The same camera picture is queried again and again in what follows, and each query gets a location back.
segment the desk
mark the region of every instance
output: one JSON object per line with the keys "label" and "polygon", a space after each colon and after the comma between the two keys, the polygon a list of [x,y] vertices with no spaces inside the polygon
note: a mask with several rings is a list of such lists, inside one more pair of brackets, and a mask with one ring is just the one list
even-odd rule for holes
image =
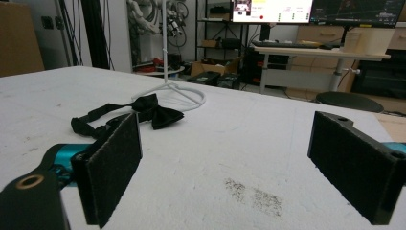
{"label": "desk", "polygon": [[[104,229],[371,229],[307,157],[316,110],[345,116],[378,141],[373,114],[188,82],[207,101],[160,130],[140,124],[144,157]],[[70,120],[125,104],[162,79],[70,67],[0,79],[0,188],[34,169],[57,143],[92,143]],[[159,103],[176,93],[160,91]],[[124,111],[102,117],[104,124]],[[76,188],[61,191],[72,229],[87,226]],[[390,225],[404,229],[406,191]]]}
{"label": "desk", "polygon": [[363,55],[356,53],[344,53],[338,49],[293,49],[293,48],[269,48],[255,47],[255,51],[265,55],[263,63],[268,63],[269,55],[303,56],[313,58],[338,58],[333,74],[309,73],[300,71],[285,71],[268,69],[267,64],[262,67],[260,79],[260,93],[265,85],[287,86],[304,89],[318,89],[325,91],[337,91],[343,70],[344,59],[381,60],[390,58],[388,55]]}

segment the monitor screen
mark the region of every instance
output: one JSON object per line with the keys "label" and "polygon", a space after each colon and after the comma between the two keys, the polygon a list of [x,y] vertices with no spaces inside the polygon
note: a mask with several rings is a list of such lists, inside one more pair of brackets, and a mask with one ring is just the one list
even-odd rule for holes
{"label": "monitor screen", "polygon": [[233,22],[303,24],[313,0],[231,0]]}
{"label": "monitor screen", "polygon": [[319,25],[393,28],[405,0],[314,0],[310,22]]}

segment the black stool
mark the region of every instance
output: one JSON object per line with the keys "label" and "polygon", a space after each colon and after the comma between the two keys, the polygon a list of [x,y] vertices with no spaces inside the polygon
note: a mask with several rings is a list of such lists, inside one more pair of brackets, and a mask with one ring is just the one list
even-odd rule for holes
{"label": "black stool", "polygon": [[353,108],[363,111],[380,113],[383,106],[369,98],[343,92],[325,92],[316,96],[316,101],[321,104],[329,104],[345,108]]}

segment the black cable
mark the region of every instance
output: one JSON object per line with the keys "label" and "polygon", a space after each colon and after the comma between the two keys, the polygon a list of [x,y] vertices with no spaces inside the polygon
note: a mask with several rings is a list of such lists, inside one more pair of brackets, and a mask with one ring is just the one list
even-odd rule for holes
{"label": "black cable", "polygon": [[[74,60],[74,65],[83,65],[83,59],[82,59],[82,56],[81,56],[81,47],[78,45],[78,41],[77,41],[76,36],[75,36],[75,28],[72,26],[72,21],[71,21],[71,18],[69,16],[69,12],[68,12],[68,10],[66,8],[65,1],[64,0],[59,0],[59,6],[60,6],[60,9],[61,9],[62,14],[64,16],[63,18],[64,18],[66,29],[67,29],[66,33],[68,34],[69,42],[71,44],[71,53],[72,53],[72,57],[73,57],[73,60]],[[80,61],[78,61],[76,50],[78,50],[78,52],[79,52],[79,60]]]}
{"label": "black cable", "polygon": [[152,6],[152,11],[151,13],[145,18],[146,21],[148,22],[152,22],[153,19],[155,19],[155,21],[153,22],[153,24],[156,24],[156,20],[158,19],[157,16],[155,16],[157,14],[157,5],[155,4],[155,1],[150,1],[151,6]]}
{"label": "black cable", "polygon": [[72,1],[72,15],[74,16],[74,29],[73,29],[73,31],[75,31],[75,28],[76,28],[75,1]]}
{"label": "black cable", "polygon": [[[355,62],[356,62],[356,60],[352,63],[351,69],[352,69],[352,67],[354,67]],[[346,77],[346,75],[347,75],[349,72],[350,72],[350,70],[347,71],[347,73],[340,79],[340,82],[338,83],[338,86],[337,86],[337,87],[340,87],[341,83],[343,82],[343,79]]]}
{"label": "black cable", "polygon": [[[107,25],[108,25],[108,44],[105,39],[105,30],[104,30],[105,29],[106,9],[107,9]],[[104,37],[104,46],[105,46],[105,49],[108,54],[109,67],[112,68],[113,70],[115,70],[113,60],[111,59],[111,52],[110,52],[110,50],[111,50],[111,24],[110,24],[110,7],[108,4],[108,0],[104,0],[104,2],[103,2],[102,30],[103,30],[103,37]]]}
{"label": "black cable", "polygon": [[239,90],[240,90],[240,91],[244,91],[244,89],[247,87],[247,85],[248,85],[248,83],[245,83],[245,85],[242,86]]}
{"label": "black cable", "polygon": [[80,56],[80,65],[83,65],[83,59],[81,58],[81,21],[80,21],[80,3],[79,0],[77,1],[78,4],[78,22],[79,22],[79,56]]}
{"label": "black cable", "polygon": [[259,25],[257,25],[257,27],[255,28],[255,30],[254,30],[254,32],[253,32],[253,35],[250,37],[250,39],[248,39],[248,40],[249,40],[248,46],[250,46],[250,45],[251,45],[251,42],[253,41],[253,39],[258,36],[258,35],[255,35],[255,33],[256,33],[257,30],[258,30],[258,27],[259,27]]}
{"label": "black cable", "polygon": [[287,95],[286,90],[287,90],[287,88],[284,88],[284,90],[283,90],[284,95],[285,95],[288,99],[292,99],[291,97],[289,97],[289,95]]}
{"label": "black cable", "polygon": [[[274,28],[274,27],[271,26],[269,29],[266,30],[266,32],[267,32],[267,31],[270,32],[270,31],[272,30],[272,28]],[[256,35],[253,35],[253,36],[251,37],[251,39],[250,39],[250,42],[248,43],[248,46],[250,46],[250,45],[251,45],[251,42],[254,40],[254,38],[256,38],[256,37],[259,36],[259,35],[260,35],[260,33],[259,33],[259,34],[256,34]]]}
{"label": "black cable", "polygon": [[180,46],[177,46],[177,49],[178,49],[178,54],[182,57],[182,55],[180,54]]}

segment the wall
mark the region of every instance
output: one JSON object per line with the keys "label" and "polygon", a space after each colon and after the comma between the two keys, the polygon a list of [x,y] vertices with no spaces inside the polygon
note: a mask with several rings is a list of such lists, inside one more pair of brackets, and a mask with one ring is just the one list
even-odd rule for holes
{"label": "wall", "polygon": [[[102,12],[103,6],[105,5],[104,3],[109,3],[110,33],[107,26],[105,31],[107,43],[111,44],[111,59],[115,70],[129,73],[131,72],[131,60],[128,40],[126,2],[125,0],[100,1]],[[35,33],[38,39],[45,68],[54,69],[72,65],[72,57],[69,56],[70,51],[66,40],[66,32],[59,30],[45,30],[42,27],[40,20],[40,17],[43,15],[51,16],[52,18],[57,15],[61,16],[57,0],[12,0],[12,2],[28,4],[32,9]],[[75,35],[78,40],[78,46],[80,46],[83,65],[92,66],[81,7],[78,7],[78,5],[75,4],[77,3],[76,0],[65,0],[65,2],[73,23],[73,27],[75,27]],[[204,6],[204,1],[197,2],[200,4],[199,9],[202,9]],[[210,2],[224,2],[224,0],[210,0]],[[194,60],[194,42],[196,40],[194,27],[194,20],[196,18],[195,3],[196,1],[194,0],[185,1],[185,4],[189,8],[189,16],[185,20],[187,26],[184,28],[188,39],[186,45],[180,47],[179,49],[172,46],[168,47],[169,53],[180,53],[183,60]],[[255,28],[256,26],[250,26],[249,37],[252,36]],[[294,40],[296,37],[296,31],[296,26],[276,26],[271,31],[270,39]],[[162,56],[161,36],[155,35],[149,39],[148,42],[146,42],[146,46],[147,50],[151,53],[152,58]]]}
{"label": "wall", "polygon": [[43,70],[30,8],[0,2],[0,77]]}

